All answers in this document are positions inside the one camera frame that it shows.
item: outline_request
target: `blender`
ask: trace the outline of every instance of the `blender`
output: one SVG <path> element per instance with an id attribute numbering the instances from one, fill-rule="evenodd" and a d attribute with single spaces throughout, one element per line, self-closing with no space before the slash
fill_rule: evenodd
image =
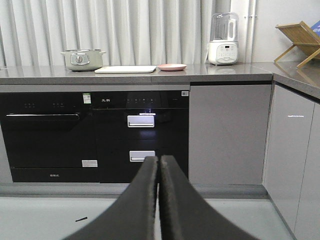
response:
<path id="1" fill-rule="evenodd" d="M 235 12 L 216 13 L 211 19 L 208 60 L 214 65 L 231 65 L 238 60 L 238 22 Z"/>

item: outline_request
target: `white label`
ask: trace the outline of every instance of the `white label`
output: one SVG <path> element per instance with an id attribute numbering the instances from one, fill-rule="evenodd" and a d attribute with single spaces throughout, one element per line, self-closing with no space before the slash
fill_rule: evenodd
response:
<path id="1" fill-rule="evenodd" d="M 97 168 L 98 160 L 82 160 L 83 168 Z"/>
<path id="2" fill-rule="evenodd" d="M 188 97 L 189 91 L 181 91 L 181 97 Z"/>
<path id="3" fill-rule="evenodd" d="M 84 104 L 91 104 L 91 94 L 90 93 L 82 93 L 83 96 L 83 103 Z"/>
<path id="4" fill-rule="evenodd" d="M 304 118 L 304 115 L 288 115 L 288 118 Z"/>

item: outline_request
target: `cooking pot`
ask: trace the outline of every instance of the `cooking pot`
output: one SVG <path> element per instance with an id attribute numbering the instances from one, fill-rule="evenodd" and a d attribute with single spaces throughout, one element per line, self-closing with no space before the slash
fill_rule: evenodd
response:
<path id="1" fill-rule="evenodd" d="M 61 52 L 65 66 L 72 71 L 93 71 L 103 66 L 101 49 L 74 49 Z"/>

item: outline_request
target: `wooden dish rack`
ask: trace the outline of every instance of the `wooden dish rack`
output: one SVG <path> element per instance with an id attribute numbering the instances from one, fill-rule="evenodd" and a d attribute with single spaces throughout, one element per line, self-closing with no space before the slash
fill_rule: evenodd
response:
<path id="1" fill-rule="evenodd" d="M 292 46 L 278 56 L 274 61 L 278 61 L 290 50 L 297 46 L 308 57 L 297 65 L 297 68 L 302 68 L 311 59 L 320 60 L 320 36 L 303 21 L 300 23 L 277 25 L 279 29 L 288 39 L 291 40 Z"/>

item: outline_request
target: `appliance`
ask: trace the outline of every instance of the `appliance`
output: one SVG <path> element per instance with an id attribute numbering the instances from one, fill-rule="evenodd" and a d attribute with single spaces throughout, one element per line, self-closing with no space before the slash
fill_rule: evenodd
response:
<path id="1" fill-rule="evenodd" d="M 61 52 L 67 69 L 71 71 L 93 71 L 103 66 L 101 49 L 73 49 Z"/>
<path id="2" fill-rule="evenodd" d="M 230 65 L 238 60 L 238 22 L 235 12 L 216 13 L 211 19 L 208 60 L 214 65 Z"/>
<path id="3" fill-rule="evenodd" d="M 0 94 L 0 122 L 14 182 L 98 182 L 90 94 Z"/>
<path id="4" fill-rule="evenodd" d="M 189 91 L 92 92 L 101 183 L 130 183 L 146 156 L 173 155 L 189 175 Z"/>

